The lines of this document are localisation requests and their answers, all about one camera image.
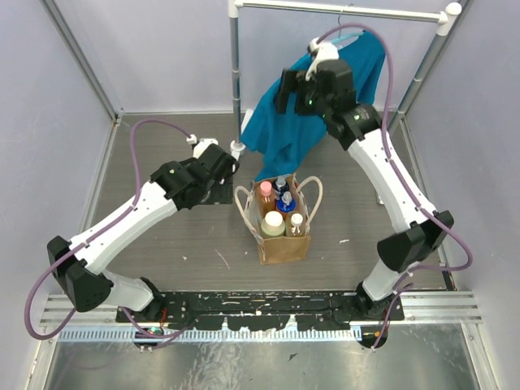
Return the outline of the pink cap peach bottle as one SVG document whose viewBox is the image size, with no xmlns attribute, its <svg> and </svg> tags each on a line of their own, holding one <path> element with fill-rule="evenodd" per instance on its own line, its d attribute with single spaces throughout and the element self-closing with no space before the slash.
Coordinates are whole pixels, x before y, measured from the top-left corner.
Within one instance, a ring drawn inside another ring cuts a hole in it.
<svg viewBox="0 0 520 390">
<path fill-rule="evenodd" d="M 264 180 L 257 187 L 257 201 L 258 210 L 262 219 L 267 213 L 275 210 L 275 192 L 270 181 Z"/>
</svg>

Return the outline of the burlap canvas tote bag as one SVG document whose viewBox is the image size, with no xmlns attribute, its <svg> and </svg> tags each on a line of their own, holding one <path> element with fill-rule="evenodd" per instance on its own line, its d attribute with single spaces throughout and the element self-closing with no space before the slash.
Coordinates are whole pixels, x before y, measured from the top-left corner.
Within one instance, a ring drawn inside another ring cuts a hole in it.
<svg viewBox="0 0 520 390">
<path fill-rule="evenodd" d="M 296 197 L 296 212 L 303 216 L 303 237 L 287 237 L 285 235 L 275 238 L 264 238 L 262 236 L 260 210 L 257 199 L 257 187 L 259 182 L 253 183 L 253 187 L 248 190 L 243 186 L 236 186 L 234 189 L 234 201 L 245 226 L 249 229 L 254 239 L 257 241 L 258 256 L 261 265 L 281 264 L 295 262 L 306 258 L 310 247 L 310 224 L 321 206 L 323 198 L 322 181 L 315 175 L 309 176 L 301 183 L 297 181 L 296 175 L 291 174 L 287 177 L 290 184 L 291 194 Z M 314 208 L 309 210 L 303 188 L 315 182 L 318 186 L 318 197 Z"/>
</svg>

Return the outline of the metal clothes rack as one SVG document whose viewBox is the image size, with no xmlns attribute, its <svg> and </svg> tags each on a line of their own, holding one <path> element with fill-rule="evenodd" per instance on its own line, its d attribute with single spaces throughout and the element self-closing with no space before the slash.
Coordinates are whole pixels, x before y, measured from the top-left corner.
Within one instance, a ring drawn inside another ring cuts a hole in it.
<svg viewBox="0 0 520 390">
<path fill-rule="evenodd" d="M 286 116 L 275 112 L 273 100 L 280 81 L 275 80 L 261 96 L 254 110 L 241 110 L 238 18 L 242 7 L 272 8 L 287 11 L 314 11 L 339 15 L 361 15 L 367 17 L 393 18 L 398 20 L 429 21 L 437 23 L 432 41 L 414 81 L 409 85 L 398 106 L 399 112 L 409 108 L 412 95 L 422 83 L 431 60 L 444 45 L 463 7 L 458 2 L 449 3 L 443 11 L 424 13 L 412 11 L 388 11 L 356 6 L 319 5 L 318 3 L 288 1 L 230 1 L 228 16 L 231 23 L 233 113 L 238 137 L 232 142 L 234 156 L 250 150 L 262 155 L 263 165 L 255 176 L 256 181 L 292 174 L 301 165 L 306 155 L 326 136 L 325 125 L 314 116 L 299 117 L 292 110 Z M 356 98 L 361 103 L 372 104 L 383 66 L 390 62 L 388 44 L 381 44 L 374 33 L 364 24 L 357 22 L 351 42 L 338 50 L 341 59 L 353 69 Z"/>
</svg>

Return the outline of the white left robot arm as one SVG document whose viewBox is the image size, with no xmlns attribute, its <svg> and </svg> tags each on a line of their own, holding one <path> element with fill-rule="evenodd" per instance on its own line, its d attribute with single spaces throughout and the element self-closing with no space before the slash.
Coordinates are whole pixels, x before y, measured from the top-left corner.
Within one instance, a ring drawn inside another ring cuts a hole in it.
<svg viewBox="0 0 520 390">
<path fill-rule="evenodd" d="M 53 238 L 47 251 L 54 278 L 76 311 L 110 304 L 133 311 L 145 322 L 158 319 L 166 305 L 159 290 L 144 277 L 130 279 L 107 267 L 156 223 L 202 204 L 229 184 L 238 168 L 238 160 L 215 140 L 204 140 L 191 158 L 162 164 L 133 198 L 89 230 L 70 240 Z"/>
</svg>

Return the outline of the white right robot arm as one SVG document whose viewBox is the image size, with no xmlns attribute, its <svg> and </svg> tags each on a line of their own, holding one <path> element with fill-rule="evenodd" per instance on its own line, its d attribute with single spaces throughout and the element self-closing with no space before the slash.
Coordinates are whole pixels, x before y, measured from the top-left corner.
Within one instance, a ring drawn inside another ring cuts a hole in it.
<svg viewBox="0 0 520 390">
<path fill-rule="evenodd" d="M 367 320 L 379 317 L 400 278 L 433 252 L 454 224 L 449 211 L 438 211 L 418 189 L 392 150 L 382 119 L 371 105 L 356 99 L 353 71 L 343 59 L 328 59 L 315 68 L 283 70 L 275 94 L 275 110 L 286 112 L 296 96 L 297 115 L 315 115 L 343 150 L 357 162 L 375 187 L 388 212 L 394 233 L 379 241 L 379 260 L 357 286 L 357 312 Z"/>
</svg>

